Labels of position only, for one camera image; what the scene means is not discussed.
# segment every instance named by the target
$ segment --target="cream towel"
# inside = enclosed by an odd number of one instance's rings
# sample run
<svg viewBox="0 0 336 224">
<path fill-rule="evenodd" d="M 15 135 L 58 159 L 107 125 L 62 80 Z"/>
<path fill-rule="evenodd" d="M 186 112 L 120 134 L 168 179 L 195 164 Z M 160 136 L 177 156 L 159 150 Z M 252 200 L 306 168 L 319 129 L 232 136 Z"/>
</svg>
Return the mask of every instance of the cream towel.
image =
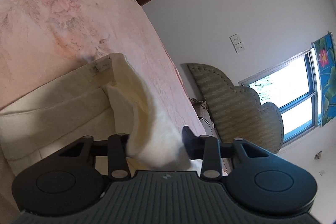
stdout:
<svg viewBox="0 0 336 224">
<path fill-rule="evenodd" d="M 19 210 L 11 193 L 11 184 L 14 174 L 6 162 L 0 147 L 0 223 L 10 223 Z"/>
<path fill-rule="evenodd" d="M 32 91 L 0 111 L 0 144 L 14 174 L 84 135 L 130 134 L 134 169 L 200 170 L 164 106 L 125 60 L 110 54 Z M 96 169 L 107 173 L 106 159 Z"/>
</svg>

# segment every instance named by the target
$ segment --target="window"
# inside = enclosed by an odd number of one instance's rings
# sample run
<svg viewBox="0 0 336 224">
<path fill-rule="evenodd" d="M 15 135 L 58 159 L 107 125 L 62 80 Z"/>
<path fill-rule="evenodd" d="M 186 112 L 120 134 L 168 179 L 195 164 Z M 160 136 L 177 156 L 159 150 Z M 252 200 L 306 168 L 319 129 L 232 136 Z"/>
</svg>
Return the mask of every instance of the window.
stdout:
<svg viewBox="0 0 336 224">
<path fill-rule="evenodd" d="M 320 79 L 314 49 L 241 82 L 253 88 L 261 104 L 272 102 L 280 109 L 284 142 L 316 127 L 321 119 Z"/>
</svg>

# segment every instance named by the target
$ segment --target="window pane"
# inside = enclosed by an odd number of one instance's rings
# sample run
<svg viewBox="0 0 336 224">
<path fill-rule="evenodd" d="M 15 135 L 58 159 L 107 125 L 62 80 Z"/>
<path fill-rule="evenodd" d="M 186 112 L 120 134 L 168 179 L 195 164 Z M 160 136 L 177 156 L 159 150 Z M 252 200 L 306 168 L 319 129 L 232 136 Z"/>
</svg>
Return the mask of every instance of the window pane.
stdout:
<svg viewBox="0 0 336 224">
<path fill-rule="evenodd" d="M 316 75 L 316 89 L 317 89 L 317 98 L 318 98 L 318 116 L 319 121 L 321 119 L 321 113 L 322 113 L 322 97 L 321 97 L 321 81 L 320 81 L 320 73 L 319 73 L 319 65 L 317 63 L 316 59 L 316 51 L 314 48 L 311 49 L 311 56 L 313 59 L 313 65 L 314 65 L 314 71 Z"/>
<path fill-rule="evenodd" d="M 312 124 L 311 102 L 314 97 L 310 97 L 301 104 L 282 113 L 284 133 L 294 135 Z"/>
<path fill-rule="evenodd" d="M 272 102 L 278 108 L 309 92 L 308 76 L 304 57 L 298 58 L 285 68 L 252 84 L 261 104 Z"/>
</svg>

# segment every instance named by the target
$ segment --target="electrical outlet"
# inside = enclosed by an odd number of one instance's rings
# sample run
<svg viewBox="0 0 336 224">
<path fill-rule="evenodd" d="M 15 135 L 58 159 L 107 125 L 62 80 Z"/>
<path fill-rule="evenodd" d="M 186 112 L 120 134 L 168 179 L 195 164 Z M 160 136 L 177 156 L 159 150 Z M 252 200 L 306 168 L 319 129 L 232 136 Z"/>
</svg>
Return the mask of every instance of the electrical outlet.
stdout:
<svg viewBox="0 0 336 224">
<path fill-rule="evenodd" d="M 234 45 L 234 48 L 235 48 L 235 50 L 236 50 L 236 53 L 240 53 L 240 52 L 242 52 L 243 50 L 245 50 L 244 45 L 243 45 L 242 42 L 240 42 L 240 43 Z"/>
<path fill-rule="evenodd" d="M 231 42 L 233 45 L 237 45 L 238 43 L 242 42 L 240 37 L 239 37 L 239 34 L 235 34 L 233 36 L 230 37 L 231 39 Z"/>
</svg>

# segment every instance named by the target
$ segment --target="bed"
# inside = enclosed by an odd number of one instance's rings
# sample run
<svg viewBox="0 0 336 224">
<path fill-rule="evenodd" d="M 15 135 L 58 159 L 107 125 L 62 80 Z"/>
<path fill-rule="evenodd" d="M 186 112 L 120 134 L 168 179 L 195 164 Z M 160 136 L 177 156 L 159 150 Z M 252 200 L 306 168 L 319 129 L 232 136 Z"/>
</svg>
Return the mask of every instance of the bed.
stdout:
<svg viewBox="0 0 336 224">
<path fill-rule="evenodd" d="M 181 78 L 135 0 L 1 0 L 0 110 L 36 88 L 110 53 L 123 53 L 181 132 L 202 127 Z M 17 208 L 0 151 L 0 223 Z"/>
</svg>

